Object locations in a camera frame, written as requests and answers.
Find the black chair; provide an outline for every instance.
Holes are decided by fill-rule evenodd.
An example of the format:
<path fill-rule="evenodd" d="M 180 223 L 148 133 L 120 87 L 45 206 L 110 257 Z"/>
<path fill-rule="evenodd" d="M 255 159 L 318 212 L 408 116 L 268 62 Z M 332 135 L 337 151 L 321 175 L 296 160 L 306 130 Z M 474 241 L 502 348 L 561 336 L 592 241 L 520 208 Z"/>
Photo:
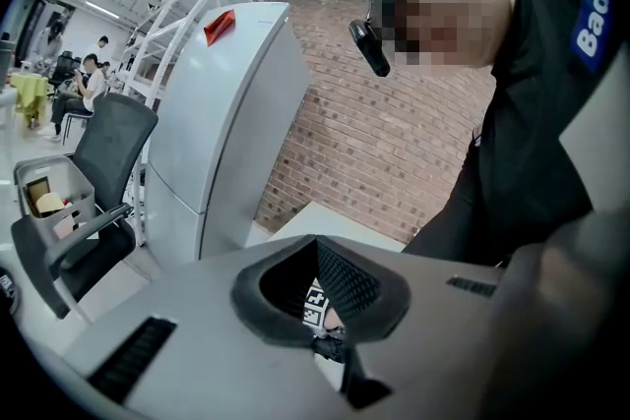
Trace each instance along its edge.
<path fill-rule="evenodd" d="M 75 65 L 76 62 L 72 58 L 72 52 L 64 51 L 57 58 L 57 66 L 55 67 L 55 71 L 52 73 L 52 77 L 48 79 L 48 83 L 50 85 L 53 85 L 55 89 L 59 88 L 59 85 L 61 85 L 61 83 L 63 83 L 66 79 L 72 77 L 74 69 L 79 68 Z"/>
<path fill-rule="evenodd" d="M 128 96 L 109 93 L 94 101 L 94 116 L 70 156 L 94 186 L 100 214 L 47 250 L 19 198 L 22 217 L 11 226 L 16 251 L 35 289 L 59 319 L 75 309 L 89 322 L 77 302 L 136 247 L 132 227 L 121 218 L 131 210 L 122 198 L 157 122 L 155 113 Z M 16 184 L 18 168 L 30 162 L 16 165 Z M 96 232 L 94 247 L 88 237 Z"/>

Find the white refrigerator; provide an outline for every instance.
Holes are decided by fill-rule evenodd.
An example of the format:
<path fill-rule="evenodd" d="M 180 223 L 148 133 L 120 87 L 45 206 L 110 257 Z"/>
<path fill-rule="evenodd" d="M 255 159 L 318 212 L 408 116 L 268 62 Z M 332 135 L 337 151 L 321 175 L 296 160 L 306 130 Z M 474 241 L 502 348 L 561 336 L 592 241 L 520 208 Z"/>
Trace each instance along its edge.
<path fill-rule="evenodd" d="M 210 47 L 203 28 L 234 9 Z M 309 85 L 288 4 L 209 11 L 159 105 L 147 164 L 147 243 L 167 270 L 244 247 L 288 128 Z"/>

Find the yellow tablecloth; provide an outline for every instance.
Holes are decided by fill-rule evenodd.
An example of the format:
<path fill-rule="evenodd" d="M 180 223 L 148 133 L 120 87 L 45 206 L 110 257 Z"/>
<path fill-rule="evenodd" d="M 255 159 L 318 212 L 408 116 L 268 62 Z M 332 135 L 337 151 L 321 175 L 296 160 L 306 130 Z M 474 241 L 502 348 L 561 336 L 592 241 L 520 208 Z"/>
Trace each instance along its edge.
<path fill-rule="evenodd" d="M 33 117 L 43 121 L 46 114 L 46 93 L 48 78 L 38 74 L 11 74 L 10 84 L 18 91 L 16 109 L 24 113 L 25 125 Z"/>

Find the blue patch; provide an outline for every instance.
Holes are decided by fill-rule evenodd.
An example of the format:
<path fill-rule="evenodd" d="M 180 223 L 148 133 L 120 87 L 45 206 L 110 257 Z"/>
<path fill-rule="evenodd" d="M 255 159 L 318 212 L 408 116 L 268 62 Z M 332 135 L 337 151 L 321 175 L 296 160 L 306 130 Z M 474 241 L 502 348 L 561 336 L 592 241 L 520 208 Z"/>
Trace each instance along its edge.
<path fill-rule="evenodd" d="M 612 28 L 610 0 L 582 0 L 571 34 L 571 48 L 591 71 L 596 72 Z"/>

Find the person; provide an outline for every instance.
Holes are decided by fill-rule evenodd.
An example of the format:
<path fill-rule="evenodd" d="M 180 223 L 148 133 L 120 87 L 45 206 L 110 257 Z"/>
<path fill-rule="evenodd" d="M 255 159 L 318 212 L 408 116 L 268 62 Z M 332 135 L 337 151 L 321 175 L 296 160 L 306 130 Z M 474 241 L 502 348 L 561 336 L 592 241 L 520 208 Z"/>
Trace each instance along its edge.
<path fill-rule="evenodd" d="M 94 112 L 96 97 L 105 91 L 105 77 L 98 68 L 97 63 L 98 60 L 94 54 L 89 54 L 83 60 L 83 66 L 86 72 L 90 74 L 87 86 L 83 83 L 81 72 L 75 70 L 75 83 L 80 94 L 61 91 L 57 95 L 52 104 L 50 125 L 39 132 L 40 135 L 46 137 L 50 142 L 59 142 L 61 140 L 61 122 L 67 112 L 84 114 Z"/>
<path fill-rule="evenodd" d="M 42 75 L 47 75 L 52 65 L 57 62 L 63 46 L 63 24 L 53 22 L 36 37 L 32 48 L 32 67 Z"/>
<path fill-rule="evenodd" d="M 136 61 L 136 55 L 132 54 L 131 57 L 129 58 L 129 61 L 127 62 L 127 66 L 125 67 L 125 70 L 130 71 L 135 61 Z"/>
<path fill-rule="evenodd" d="M 100 61 L 103 57 L 103 49 L 109 43 L 109 39 L 107 35 L 104 35 L 98 40 L 97 44 L 94 44 L 90 48 L 88 48 L 88 54 L 95 54 L 98 61 Z"/>
<path fill-rule="evenodd" d="M 100 66 L 100 71 L 104 75 L 105 79 L 109 78 L 109 76 L 107 75 L 107 72 L 109 71 L 110 66 L 111 64 L 109 62 L 102 62 L 102 65 Z"/>
<path fill-rule="evenodd" d="M 493 64 L 496 80 L 449 200 L 405 253 L 496 265 L 592 208 L 559 136 L 618 52 L 623 6 L 372 0 L 368 17 L 383 53 L 396 62 Z"/>

